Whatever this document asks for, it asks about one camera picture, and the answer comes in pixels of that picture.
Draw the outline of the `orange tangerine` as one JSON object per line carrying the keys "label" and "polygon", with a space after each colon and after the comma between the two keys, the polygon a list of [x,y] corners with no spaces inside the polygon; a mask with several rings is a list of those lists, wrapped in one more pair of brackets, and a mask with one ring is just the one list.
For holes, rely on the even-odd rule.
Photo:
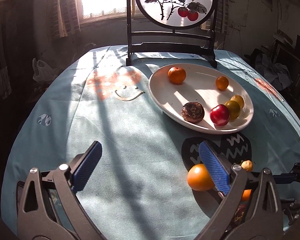
{"label": "orange tangerine", "polygon": [[250,199],[251,189],[247,189],[243,191],[241,202],[247,202]]}

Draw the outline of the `large yellow-orange orange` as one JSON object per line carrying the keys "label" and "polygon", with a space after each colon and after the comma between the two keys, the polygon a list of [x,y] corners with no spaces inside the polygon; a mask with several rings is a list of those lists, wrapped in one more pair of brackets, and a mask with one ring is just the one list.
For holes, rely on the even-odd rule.
{"label": "large yellow-orange orange", "polygon": [[208,191],[215,187],[204,164],[194,165],[187,174],[187,183],[194,191]]}

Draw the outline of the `small orange kumquat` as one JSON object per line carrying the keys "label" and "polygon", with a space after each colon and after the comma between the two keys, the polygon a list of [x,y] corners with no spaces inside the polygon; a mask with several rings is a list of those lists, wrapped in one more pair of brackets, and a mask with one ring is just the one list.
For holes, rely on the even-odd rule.
{"label": "small orange kumquat", "polygon": [[241,108],[240,108],[240,105],[236,101],[229,100],[224,105],[229,110],[230,121],[235,120],[239,117],[239,115],[241,113]]}

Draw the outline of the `small yellow lemon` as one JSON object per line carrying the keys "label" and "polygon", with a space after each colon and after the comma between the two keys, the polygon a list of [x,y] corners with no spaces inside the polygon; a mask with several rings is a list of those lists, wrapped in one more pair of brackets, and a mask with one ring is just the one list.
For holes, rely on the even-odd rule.
{"label": "small yellow lemon", "polygon": [[240,108],[243,109],[244,99],[240,95],[234,95],[231,97],[230,100],[237,102],[239,104]]}

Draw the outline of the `dark red plum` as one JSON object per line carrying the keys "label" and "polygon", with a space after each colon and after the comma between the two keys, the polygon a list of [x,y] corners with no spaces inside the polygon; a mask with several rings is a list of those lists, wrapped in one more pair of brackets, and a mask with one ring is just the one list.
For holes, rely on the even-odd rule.
{"label": "dark red plum", "polygon": [[230,120],[230,112],[225,105],[219,104],[211,109],[210,119],[216,126],[225,126]]}

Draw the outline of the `yellow-orange citrus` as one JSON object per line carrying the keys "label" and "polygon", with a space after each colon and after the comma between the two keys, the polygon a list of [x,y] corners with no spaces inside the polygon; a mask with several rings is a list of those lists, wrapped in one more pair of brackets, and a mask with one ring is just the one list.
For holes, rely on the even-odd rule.
{"label": "yellow-orange citrus", "polygon": [[215,80],[215,85],[220,91],[225,91],[229,85],[229,80],[225,76],[219,76]]}

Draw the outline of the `large dark wrinkled fruit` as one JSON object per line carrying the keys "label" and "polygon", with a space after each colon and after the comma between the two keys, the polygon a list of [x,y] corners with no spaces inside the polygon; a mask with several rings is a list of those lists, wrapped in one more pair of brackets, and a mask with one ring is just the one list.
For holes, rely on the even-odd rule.
{"label": "large dark wrinkled fruit", "polygon": [[188,102],[181,108],[181,116],[187,122],[197,124],[204,118],[205,112],[201,103]]}

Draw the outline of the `textured orange mandarin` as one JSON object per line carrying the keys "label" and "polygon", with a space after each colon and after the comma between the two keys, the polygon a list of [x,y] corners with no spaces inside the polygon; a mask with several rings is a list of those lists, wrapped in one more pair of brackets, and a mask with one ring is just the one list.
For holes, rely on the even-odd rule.
{"label": "textured orange mandarin", "polygon": [[167,75],[169,81],[176,85],[182,84],[186,79],[186,71],[181,67],[171,67]]}

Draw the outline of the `small tan walnut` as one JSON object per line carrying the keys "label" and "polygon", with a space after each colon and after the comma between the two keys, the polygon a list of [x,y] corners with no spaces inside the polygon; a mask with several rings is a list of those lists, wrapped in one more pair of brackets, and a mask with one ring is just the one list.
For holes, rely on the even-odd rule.
{"label": "small tan walnut", "polygon": [[250,160],[246,160],[246,161],[243,161],[243,162],[241,163],[241,167],[242,167],[244,170],[246,170],[246,171],[248,171],[248,172],[251,172],[251,171],[253,170],[253,163],[252,163],[252,161],[250,161]]}

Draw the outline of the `white round plate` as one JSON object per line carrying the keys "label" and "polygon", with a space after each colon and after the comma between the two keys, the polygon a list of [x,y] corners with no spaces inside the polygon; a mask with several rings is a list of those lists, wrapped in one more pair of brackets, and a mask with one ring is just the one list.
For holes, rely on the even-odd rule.
{"label": "white round plate", "polygon": [[[186,79],[180,85],[171,83],[168,71],[171,67],[181,67],[186,71]],[[229,85],[225,91],[220,91],[215,80],[225,76]],[[156,70],[149,78],[149,91],[153,101],[171,119],[197,132],[207,134],[230,134],[245,129],[254,116],[253,102],[247,91],[232,77],[210,67],[191,63],[174,63]],[[244,107],[239,117],[227,125],[215,126],[210,119],[213,107],[225,103],[234,95],[244,99]],[[181,116],[181,108],[188,102],[197,101],[204,108],[204,118],[198,124],[187,122]]]}

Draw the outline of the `white plastic bag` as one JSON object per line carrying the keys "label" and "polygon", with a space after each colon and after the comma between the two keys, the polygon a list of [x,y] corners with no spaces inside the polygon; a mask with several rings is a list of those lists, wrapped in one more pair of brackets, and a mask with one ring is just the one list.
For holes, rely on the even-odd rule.
{"label": "white plastic bag", "polygon": [[32,60],[32,69],[34,71],[33,79],[37,83],[52,82],[56,77],[56,72],[45,61]]}

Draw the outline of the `black framed painted screen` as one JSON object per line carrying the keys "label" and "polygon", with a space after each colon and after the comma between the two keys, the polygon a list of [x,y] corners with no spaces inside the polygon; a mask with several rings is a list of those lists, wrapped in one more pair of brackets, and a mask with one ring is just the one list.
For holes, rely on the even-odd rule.
{"label": "black framed painted screen", "polygon": [[[134,53],[164,52],[195,54],[206,59],[213,68],[217,67],[214,52],[215,27],[218,0],[127,0],[127,58],[126,65],[132,64]],[[135,9],[160,31],[134,31],[132,18]],[[178,37],[186,40],[205,41],[203,46],[175,42],[147,42],[134,44],[134,37]]]}

